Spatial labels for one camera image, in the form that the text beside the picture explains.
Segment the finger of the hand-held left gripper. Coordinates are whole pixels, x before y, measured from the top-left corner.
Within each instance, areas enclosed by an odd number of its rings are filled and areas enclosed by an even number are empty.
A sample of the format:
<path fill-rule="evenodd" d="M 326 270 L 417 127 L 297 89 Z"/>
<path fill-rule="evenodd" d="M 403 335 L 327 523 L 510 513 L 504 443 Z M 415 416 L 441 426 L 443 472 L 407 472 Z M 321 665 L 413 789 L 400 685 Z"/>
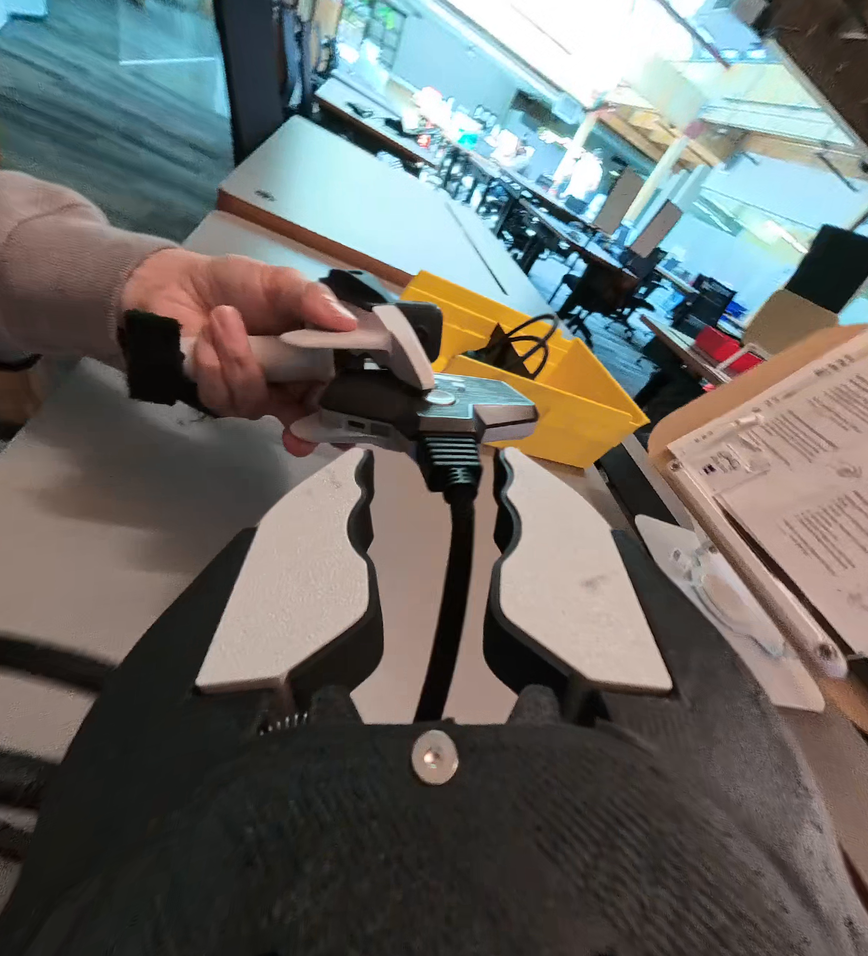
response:
<path fill-rule="evenodd" d="M 374 362 L 411 388 L 419 392 L 432 391 L 435 375 L 431 359 L 410 314 L 398 305 L 376 305 L 373 316 L 385 332 L 383 342 L 373 348 Z"/>

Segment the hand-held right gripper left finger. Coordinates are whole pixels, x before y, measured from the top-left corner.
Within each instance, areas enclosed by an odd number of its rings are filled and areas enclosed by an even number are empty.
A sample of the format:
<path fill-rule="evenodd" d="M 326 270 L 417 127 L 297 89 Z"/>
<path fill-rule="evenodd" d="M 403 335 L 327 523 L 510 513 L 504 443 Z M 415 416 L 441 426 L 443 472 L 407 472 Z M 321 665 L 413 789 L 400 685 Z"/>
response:
<path fill-rule="evenodd" d="M 206 695 L 272 691 L 305 711 L 324 687 L 378 668 L 383 618 L 369 554 L 375 457 L 354 449 L 298 484 L 257 524 L 196 678 Z"/>

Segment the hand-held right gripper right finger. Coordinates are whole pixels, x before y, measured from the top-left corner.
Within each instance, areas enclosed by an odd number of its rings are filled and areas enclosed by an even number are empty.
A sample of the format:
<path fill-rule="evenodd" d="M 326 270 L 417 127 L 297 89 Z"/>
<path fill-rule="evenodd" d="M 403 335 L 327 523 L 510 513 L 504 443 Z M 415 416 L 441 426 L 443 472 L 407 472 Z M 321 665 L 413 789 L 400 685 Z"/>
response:
<path fill-rule="evenodd" d="M 485 660 L 514 693 L 550 689 L 564 713 L 595 694 L 669 695 L 674 683 L 610 523 L 517 448 L 494 460 L 497 504 Z"/>

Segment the black hub box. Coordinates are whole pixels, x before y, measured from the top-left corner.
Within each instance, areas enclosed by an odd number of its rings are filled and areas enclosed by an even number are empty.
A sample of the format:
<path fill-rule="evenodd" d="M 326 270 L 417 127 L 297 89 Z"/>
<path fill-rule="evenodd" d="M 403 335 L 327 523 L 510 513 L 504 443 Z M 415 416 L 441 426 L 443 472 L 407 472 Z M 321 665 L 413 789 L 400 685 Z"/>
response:
<path fill-rule="evenodd" d="M 418 391 L 392 372 L 340 373 L 322 391 L 315 411 L 290 431 L 314 445 L 373 445 L 411 452 L 425 438 L 470 438 L 476 445 L 520 440 L 539 422 L 536 405 L 504 381 L 436 374 Z"/>

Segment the person's left forearm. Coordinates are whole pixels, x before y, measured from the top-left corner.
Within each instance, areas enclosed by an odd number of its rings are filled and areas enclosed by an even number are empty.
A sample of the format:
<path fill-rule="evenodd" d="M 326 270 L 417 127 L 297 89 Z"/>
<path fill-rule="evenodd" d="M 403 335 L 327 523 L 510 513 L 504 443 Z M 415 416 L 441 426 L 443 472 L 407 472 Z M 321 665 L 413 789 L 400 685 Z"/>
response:
<path fill-rule="evenodd" d="M 0 369 L 38 357 L 119 362 L 124 287 L 175 246 L 112 226 L 71 189 L 0 171 Z"/>

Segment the white desk with wooden edge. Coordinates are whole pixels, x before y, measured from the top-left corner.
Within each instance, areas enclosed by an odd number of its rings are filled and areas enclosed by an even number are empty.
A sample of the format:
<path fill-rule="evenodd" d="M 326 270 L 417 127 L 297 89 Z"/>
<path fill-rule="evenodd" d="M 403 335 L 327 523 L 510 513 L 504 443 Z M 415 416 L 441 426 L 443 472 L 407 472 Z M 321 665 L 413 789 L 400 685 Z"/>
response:
<path fill-rule="evenodd" d="M 238 165 L 216 209 L 401 288 L 427 271 L 530 316 L 547 310 L 469 207 L 307 119 Z"/>

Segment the grey desk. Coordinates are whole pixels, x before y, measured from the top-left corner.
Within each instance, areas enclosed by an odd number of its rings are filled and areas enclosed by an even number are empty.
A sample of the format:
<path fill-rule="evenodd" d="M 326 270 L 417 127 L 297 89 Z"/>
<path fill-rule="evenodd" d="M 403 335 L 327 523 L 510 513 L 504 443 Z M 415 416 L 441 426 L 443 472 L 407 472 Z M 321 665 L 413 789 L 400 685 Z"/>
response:
<path fill-rule="evenodd" d="M 401 723 L 421 691 L 449 532 L 443 502 L 416 467 L 403 454 L 376 454 L 372 555 L 384 654 L 354 701 L 368 721 Z M 184 408 L 139 407 L 113 369 L 84 362 L 0 455 L 0 632 L 119 663 L 237 532 L 338 456 L 321 448 L 294 458 L 269 420 L 197 421 Z M 496 554 L 489 471 L 459 683 L 446 710 L 459 723 L 499 722 L 513 705 L 476 633 Z M 825 699 L 822 712 L 778 713 L 868 889 L 868 743 Z M 0 677 L 0 745 L 60 756 L 87 708 L 61 690 Z"/>

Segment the person's left hand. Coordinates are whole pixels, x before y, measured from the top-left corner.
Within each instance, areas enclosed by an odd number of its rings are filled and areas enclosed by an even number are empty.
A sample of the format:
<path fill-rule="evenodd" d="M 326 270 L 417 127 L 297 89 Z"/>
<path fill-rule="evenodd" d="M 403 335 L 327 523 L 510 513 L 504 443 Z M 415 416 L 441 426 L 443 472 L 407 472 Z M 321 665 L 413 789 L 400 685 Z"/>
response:
<path fill-rule="evenodd" d="M 272 417 L 284 426 L 282 441 L 289 453 L 305 457 L 315 451 L 315 444 L 289 428 L 310 412 L 314 386 L 268 383 L 249 338 L 277 337 L 296 328 L 356 329 L 356 317 L 330 290 L 295 269 L 167 248 L 131 273 L 121 306 L 179 323 L 182 338 L 192 341 L 191 370 L 205 410 L 250 421 Z"/>

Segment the yellow bin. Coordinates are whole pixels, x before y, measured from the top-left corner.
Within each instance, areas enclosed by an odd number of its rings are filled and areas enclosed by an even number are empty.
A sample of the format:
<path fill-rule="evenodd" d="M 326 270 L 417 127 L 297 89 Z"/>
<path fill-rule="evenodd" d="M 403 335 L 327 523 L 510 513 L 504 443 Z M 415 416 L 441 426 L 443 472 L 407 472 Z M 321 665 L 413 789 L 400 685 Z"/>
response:
<path fill-rule="evenodd" d="M 551 328 L 546 314 L 528 317 L 427 271 L 406 286 L 402 299 L 436 304 L 442 313 L 436 373 L 504 381 L 537 408 L 532 436 L 495 440 L 535 458 L 585 470 L 648 423 L 634 400 L 581 339 Z M 512 338 L 515 370 L 482 362 L 496 332 Z"/>

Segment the row of office desks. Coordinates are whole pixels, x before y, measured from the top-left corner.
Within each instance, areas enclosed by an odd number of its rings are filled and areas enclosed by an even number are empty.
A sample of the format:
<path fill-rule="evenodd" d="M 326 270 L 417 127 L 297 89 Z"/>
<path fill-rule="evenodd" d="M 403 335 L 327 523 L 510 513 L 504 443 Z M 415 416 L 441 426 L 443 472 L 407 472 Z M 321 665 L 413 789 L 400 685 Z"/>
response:
<path fill-rule="evenodd" d="M 380 160 L 391 159 L 422 183 L 440 188 L 457 205 L 470 206 L 507 244 L 514 263 L 529 272 L 547 253 L 568 251 L 583 261 L 596 257 L 597 232 L 521 174 L 501 166 L 427 123 L 410 132 L 402 119 L 338 78 L 315 92 L 319 122 Z"/>

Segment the wooden document stand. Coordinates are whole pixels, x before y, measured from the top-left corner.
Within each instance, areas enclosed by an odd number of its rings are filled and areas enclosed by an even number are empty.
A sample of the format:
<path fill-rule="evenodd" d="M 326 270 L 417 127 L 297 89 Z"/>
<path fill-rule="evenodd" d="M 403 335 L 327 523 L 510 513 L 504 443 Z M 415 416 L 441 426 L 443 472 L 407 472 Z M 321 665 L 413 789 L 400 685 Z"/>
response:
<path fill-rule="evenodd" d="M 816 332 L 765 363 L 786 353 L 791 353 L 794 360 L 810 360 L 866 328 L 868 325 L 856 325 Z M 834 701 L 868 736 L 868 657 L 850 650 L 798 593 L 789 590 L 785 577 L 746 534 L 710 503 L 703 503 L 692 483 L 683 478 L 679 466 L 671 463 L 667 449 L 670 442 L 697 424 L 707 423 L 721 412 L 734 408 L 748 395 L 757 395 L 774 380 L 770 373 L 759 372 L 754 376 L 751 388 L 745 389 L 737 385 L 742 376 L 692 401 L 657 424 L 649 440 L 648 456 L 660 477 L 679 497 L 703 532 L 723 551 L 738 577 L 799 656 L 814 671 L 838 684 Z"/>

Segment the brown cardboard panel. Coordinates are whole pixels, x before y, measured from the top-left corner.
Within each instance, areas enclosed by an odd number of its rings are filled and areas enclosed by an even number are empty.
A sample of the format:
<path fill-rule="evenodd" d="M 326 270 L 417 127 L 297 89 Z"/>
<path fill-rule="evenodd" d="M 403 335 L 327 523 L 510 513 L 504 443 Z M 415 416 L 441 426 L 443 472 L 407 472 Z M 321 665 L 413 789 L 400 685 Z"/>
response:
<path fill-rule="evenodd" d="M 815 332 L 837 324 L 836 313 L 781 288 L 751 317 L 741 341 L 759 357 L 771 358 Z"/>

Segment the black monitor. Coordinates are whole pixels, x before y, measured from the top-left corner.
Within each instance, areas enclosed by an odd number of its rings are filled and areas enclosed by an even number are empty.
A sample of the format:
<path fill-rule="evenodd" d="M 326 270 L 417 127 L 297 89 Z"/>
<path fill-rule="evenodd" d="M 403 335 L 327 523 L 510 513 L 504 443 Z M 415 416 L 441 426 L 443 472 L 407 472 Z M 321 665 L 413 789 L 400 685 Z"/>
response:
<path fill-rule="evenodd" d="M 783 289 L 835 315 L 868 286 L 868 236 L 824 224 Z"/>

